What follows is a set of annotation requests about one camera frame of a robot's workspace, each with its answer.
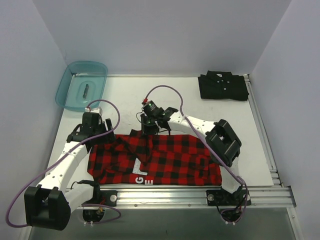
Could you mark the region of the red black plaid shirt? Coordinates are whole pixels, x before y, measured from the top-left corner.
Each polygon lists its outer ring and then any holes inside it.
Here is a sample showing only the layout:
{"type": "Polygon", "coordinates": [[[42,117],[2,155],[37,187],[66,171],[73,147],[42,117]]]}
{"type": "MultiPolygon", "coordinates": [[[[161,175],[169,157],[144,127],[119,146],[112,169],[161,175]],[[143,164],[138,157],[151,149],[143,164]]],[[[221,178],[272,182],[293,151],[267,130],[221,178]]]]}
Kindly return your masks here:
{"type": "Polygon", "coordinates": [[[220,186],[220,167],[200,139],[188,135],[117,134],[92,148],[87,172],[101,185],[220,186]]]}

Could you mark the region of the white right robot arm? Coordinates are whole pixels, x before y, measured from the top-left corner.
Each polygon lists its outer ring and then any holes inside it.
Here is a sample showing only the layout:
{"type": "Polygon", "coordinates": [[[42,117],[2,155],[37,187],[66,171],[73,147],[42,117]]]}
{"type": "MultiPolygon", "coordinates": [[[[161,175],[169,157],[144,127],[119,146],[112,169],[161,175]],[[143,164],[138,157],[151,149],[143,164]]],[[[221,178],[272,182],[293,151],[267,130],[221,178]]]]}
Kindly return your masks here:
{"type": "Polygon", "coordinates": [[[181,109],[163,109],[152,100],[144,100],[141,110],[141,130],[145,135],[156,135],[165,130],[200,139],[209,150],[211,161],[220,166],[222,200],[228,205],[239,200],[238,189],[244,184],[239,177],[237,161],[242,142],[226,120],[202,120],[184,114],[181,109]]]}

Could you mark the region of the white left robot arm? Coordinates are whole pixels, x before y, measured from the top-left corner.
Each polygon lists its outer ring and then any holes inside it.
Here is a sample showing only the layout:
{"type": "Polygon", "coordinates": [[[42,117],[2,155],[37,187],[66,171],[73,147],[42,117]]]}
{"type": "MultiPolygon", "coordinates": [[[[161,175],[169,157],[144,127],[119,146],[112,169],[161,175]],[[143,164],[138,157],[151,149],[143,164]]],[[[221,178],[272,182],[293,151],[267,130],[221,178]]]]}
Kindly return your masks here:
{"type": "Polygon", "coordinates": [[[111,130],[111,120],[102,119],[101,109],[83,113],[82,122],[68,135],[56,166],[37,186],[29,186],[24,193],[29,226],[62,231],[72,212],[82,204],[95,206],[102,202],[100,185],[94,180],[80,180],[70,190],[67,186],[95,145],[115,139],[111,130]]]}

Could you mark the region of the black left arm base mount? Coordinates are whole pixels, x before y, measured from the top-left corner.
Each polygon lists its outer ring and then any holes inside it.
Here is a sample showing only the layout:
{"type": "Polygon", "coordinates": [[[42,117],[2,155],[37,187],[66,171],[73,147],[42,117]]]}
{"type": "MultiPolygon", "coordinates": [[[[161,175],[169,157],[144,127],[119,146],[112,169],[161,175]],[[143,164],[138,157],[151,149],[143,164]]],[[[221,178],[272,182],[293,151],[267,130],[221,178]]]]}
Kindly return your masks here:
{"type": "Polygon", "coordinates": [[[116,190],[94,190],[93,197],[85,204],[100,204],[109,207],[117,205],[118,192],[116,190]]]}

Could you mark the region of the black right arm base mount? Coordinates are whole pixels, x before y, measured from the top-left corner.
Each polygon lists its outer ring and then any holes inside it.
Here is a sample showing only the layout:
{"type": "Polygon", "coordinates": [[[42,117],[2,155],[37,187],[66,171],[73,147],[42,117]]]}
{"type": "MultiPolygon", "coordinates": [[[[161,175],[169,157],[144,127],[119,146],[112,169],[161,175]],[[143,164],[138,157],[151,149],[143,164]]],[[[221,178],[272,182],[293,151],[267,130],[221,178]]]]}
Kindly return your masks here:
{"type": "Polygon", "coordinates": [[[219,189],[208,189],[206,191],[206,200],[208,206],[240,206],[245,204],[245,196],[247,191],[244,188],[239,188],[234,193],[219,189]]]}

